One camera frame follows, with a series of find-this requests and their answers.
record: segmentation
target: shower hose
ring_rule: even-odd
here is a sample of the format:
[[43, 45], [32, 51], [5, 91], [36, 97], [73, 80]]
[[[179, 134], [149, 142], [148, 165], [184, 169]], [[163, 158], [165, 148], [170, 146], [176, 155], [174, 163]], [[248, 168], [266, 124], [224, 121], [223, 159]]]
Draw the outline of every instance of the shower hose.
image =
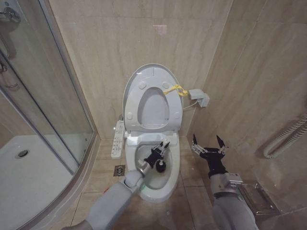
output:
[[[292, 126], [275, 137], [263, 150], [263, 156], [271, 159], [275, 158], [284, 152], [287, 148], [293, 145], [304, 133], [307, 132], [307, 112]], [[271, 150], [284, 141], [280, 146], [271, 152]]]

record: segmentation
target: white power cord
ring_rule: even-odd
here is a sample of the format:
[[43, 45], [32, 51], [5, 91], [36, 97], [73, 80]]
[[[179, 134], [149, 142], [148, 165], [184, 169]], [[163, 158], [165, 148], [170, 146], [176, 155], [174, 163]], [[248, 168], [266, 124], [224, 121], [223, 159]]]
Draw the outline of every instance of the white power cord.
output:
[[183, 109], [187, 109], [187, 108], [190, 108], [190, 107], [192, 107], [192, 106], [194, 106], [194, 105], [196, 105], [198, 103], [198, 100], [196, 100], [196, 102], [195, 103], [193, 103], [193, 104], [190, 104], [189, 106], [187, 106], [187, 107], [184, 107]]

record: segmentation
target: floor drain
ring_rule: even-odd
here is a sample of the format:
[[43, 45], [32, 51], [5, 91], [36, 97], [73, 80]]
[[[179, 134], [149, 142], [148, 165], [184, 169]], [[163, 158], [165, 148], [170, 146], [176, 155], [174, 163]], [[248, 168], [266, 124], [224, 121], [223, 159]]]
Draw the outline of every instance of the floor drain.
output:
[[28, 150], [22, 150], [18, 153], [18, 157], [21, 158], [21, 157], [24, 157], [26, 156], [27, 154], [29, 153]]
[[125, 175], [125, 165], [116, 165], [114, 167], [113, 176], [124, 176]]

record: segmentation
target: white toilet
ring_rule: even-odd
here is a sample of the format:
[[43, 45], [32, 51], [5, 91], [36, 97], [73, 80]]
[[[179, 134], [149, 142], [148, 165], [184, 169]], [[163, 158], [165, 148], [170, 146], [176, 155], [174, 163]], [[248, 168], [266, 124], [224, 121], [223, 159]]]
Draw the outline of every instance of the white toilet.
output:
[[148, 157], [152, 146], [170, 141], [164, 157], [166, 170], [159, 173], [153, 168], [140, 189], [141, 198], [152, 203], [164, 202], [172, 195], [179, 175], [182, 97], [176, 90], [163, 94], [175, 84], [177, 79], [166, 67], [147, 64], [131, 76], [123, 97], [128, 170], [136, 169], [138, 160]]

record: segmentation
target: gray robot arm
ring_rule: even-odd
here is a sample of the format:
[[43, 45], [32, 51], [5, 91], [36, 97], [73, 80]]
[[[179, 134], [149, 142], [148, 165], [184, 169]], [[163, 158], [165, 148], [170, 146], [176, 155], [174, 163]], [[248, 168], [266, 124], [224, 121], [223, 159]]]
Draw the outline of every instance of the gray robot arm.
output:
[[243, 183], [237, 173], [229, 173], [221, 159], [227, 147], [217, 136], [220, 149], [203, 148], [194, 136], [192, 150], [207, 160], [211, 191], [214, 196], [213, 217], [220, 230], [258, 230], [255, 217], [246, 203], [239, 199], [236, 186]]
[[131, 202], [133, 194], [137, 193], [143, 184], [143, 178], [154, 167], [157, 161], [162, 161], [168, 143], [160, 143], [151, 149], [151, 154], [144, 160], [139, 160], [137, 170], [128, 171], [120, 182], [112, 185], [93, 204], [89, 214], [81, 223], [65, 227], [62, 230], [108, 230], [119, 218]]

